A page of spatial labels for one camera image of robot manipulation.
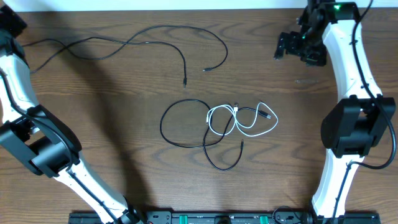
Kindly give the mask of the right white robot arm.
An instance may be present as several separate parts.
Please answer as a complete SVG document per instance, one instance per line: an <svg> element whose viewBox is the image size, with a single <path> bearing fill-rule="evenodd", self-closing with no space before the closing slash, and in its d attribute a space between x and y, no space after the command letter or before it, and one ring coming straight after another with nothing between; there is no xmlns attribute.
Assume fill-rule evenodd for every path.
<svg viewBox="0 0 398 224"><path fill-rule="evenodd" d="M379 223L373 213L347 213L345 201L354 175L385 131L395 135L393 98L382 94L363 47L365 14L354 2L309 1L298 18L299 32L280 34L275 59L298 56L308 65L330 61L338 91L336 106L324 118L321 139L326 159L310 208L297 223Z"/></svg>

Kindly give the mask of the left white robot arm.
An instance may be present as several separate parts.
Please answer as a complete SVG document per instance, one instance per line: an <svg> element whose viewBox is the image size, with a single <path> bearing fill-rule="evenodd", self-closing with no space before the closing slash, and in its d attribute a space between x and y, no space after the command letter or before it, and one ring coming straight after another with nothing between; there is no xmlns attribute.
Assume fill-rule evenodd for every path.
<svg viewBox="0 0 398 224"><path fill-rule="evenodd" d="M26 27L8 5L1 6L1 146L33 174L72 189L102 223L145 223L146 216L86 162L73 131L38 102L16 40Z"/></svg>

